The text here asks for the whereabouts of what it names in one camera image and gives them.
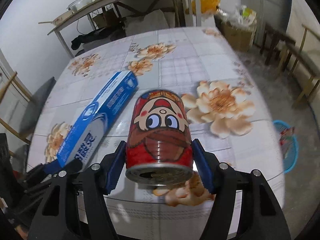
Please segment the black cloth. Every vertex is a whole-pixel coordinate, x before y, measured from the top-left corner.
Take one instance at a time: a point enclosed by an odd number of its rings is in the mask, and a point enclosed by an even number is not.
[[[82,43],[89,43],[92,41],[105,39],[117,30],[123,30],[122,23],[119,23],[114,27],[103,27],[98,30],[92,31],[86,35],[79,35],[73,41],[71,41],[71,48],[73,50],[77,50]]]

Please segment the red can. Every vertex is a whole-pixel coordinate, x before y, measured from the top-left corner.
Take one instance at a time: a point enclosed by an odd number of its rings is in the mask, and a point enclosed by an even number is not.
[[[154,186],[192,177],[191,135],[183,102],[167,90],[153,90],[135,104],[126,149],[128,179]]]

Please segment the cartoon eye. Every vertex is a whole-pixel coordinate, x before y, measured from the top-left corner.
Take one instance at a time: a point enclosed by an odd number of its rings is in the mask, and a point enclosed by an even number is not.
[[[179,129],[178,120],[173,115],[167,115],[165,117],[164,121],[165,121],[165,126],[166,127]]]
[[[148,128],[156,128],[161,125],[161,118],[157,114],[150,115],[146,120],[146,127]]]

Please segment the screw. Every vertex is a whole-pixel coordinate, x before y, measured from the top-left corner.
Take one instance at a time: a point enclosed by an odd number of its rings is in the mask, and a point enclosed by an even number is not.
[[[64,177],[64,176],[66,176],[66,174],[67,174],[66,171],[60,171],[58,175],[59,175],[59,177]]]
[[[228,168],[228,164],[226,163],[220,163],[219,164],[220,169],[226,170]]]
[[[93,165],[91,166],[91,169],[94,170],[94,171],[100,169],[100,164],[99,164],[99,163],[93,164]]]
[[[259,170],[253,170],[254,176],[259,177],[261,175],[261,172]]]

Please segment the floral tablecloth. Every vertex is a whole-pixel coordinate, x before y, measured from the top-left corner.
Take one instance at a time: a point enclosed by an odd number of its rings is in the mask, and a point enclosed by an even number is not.
[[[28,168],[52,161],[92,98],[116,71],[131,70],[139,89],[103,138],[92,163],[127,140],[137,98],[156,88],[182,97],[191,137],[239,171],[259,169],[281,206],[282,157],[268,108],[228,42],[215,28],[175,28],[113,41],[70,61],[53,88],[38,124]],[[118,234],[138,239],[198,239],[212,199],[197,172],[186,184],[152,188],[128,180],[125,168],[105,200]],[[80,194],[79,215],[86,221]],[[230,233],[236,232],[241,192],[236,194]]]

